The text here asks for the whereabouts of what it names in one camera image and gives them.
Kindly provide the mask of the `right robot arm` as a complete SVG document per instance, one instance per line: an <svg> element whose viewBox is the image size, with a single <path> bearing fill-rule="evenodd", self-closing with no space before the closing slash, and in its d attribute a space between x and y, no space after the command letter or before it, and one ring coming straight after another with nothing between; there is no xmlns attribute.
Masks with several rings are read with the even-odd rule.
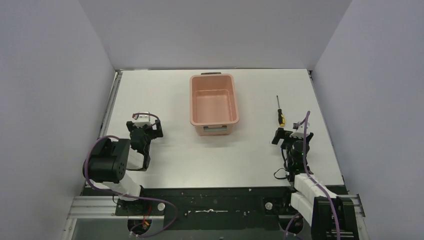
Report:
<svg viewBox="0 0 424 240"><path fill-rule="evenodd" d="M279 127L271 141L280 144L284 179L294 188L289 205L309 224L313 240L358 240L354 202L330 191L308 166L312 137Z"/></svg>

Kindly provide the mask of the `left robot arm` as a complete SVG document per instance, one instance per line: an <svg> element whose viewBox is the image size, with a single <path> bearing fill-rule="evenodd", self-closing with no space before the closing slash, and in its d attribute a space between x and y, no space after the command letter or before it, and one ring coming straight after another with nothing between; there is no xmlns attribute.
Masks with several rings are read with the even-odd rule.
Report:
<svg viewBox="0 0 424 240"><path fill-rule="evenodd" d="M128 208L141 215L148 208L148 201L141 197L142 186L127 174L129 171L145 172L151 161L152 140L164 136L161 121L130 120L126 122L129 138L107 135L99 138L89 152L82 167L87 183L96 190L93 183L103 184L105 192L128 201Z"/></svg>

